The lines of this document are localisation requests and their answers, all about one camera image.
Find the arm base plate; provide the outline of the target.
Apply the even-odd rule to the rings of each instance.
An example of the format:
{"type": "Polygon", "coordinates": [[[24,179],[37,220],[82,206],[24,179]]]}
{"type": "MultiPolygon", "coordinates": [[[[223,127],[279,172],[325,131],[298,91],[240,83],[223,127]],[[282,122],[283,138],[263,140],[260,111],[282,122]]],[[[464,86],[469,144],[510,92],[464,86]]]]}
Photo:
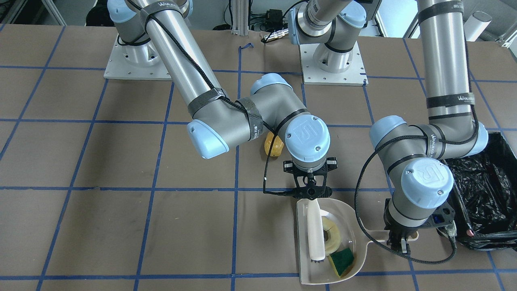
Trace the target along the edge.
{"type": "Polygon", "coordinates": [[[325,44],[302,44],[299,50],[304,84],[369,84],[358,43],[345,53],[331,51],[325,44]]]}
{"type": "Polygon", "coordinates": [[[119,35],[109,56],[104,77],[118,80],[172,80],[152,41],[140,46],[126,46],[119,35]]]}

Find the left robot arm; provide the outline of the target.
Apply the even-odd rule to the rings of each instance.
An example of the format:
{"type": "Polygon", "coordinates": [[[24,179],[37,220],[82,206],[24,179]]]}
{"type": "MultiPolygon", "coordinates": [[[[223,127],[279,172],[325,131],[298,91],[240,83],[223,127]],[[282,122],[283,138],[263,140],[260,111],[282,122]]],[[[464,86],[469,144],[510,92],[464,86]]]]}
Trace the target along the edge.
{"type": "Polygon", "coordinates": [[[379,246],[405,259],[409,236],[445,203],[454,186],[441,160],[480,153],[488,143],[469,79],[463,2],[419,0],[417,5],[429,122],[408,125],[399,116],[386,116],[370,129],[374,155],[395,186],[384,213],[389,239],[379,246]]]}

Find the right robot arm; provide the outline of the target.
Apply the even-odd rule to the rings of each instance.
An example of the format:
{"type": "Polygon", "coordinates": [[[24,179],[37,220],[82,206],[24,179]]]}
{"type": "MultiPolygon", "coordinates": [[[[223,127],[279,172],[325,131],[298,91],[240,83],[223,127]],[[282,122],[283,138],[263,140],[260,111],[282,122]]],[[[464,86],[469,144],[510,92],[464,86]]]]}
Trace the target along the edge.
{"type": "Polygon", "coordinates": [[[264,74],[250,96],[228,98],[186,23],[190,0],[109,0],[107,9],[122,45],[151,48],[150,61],[165,66],[187,105],[188,134],[205,159],[259,138],[266,130],[284,142],[292,159],[283,170],[296,186],[277,192],[297,199],[327,198],[327,173],[337,168],[328,157],[330,133],[310,114],[292,87],[276,73],[264,74]]]}

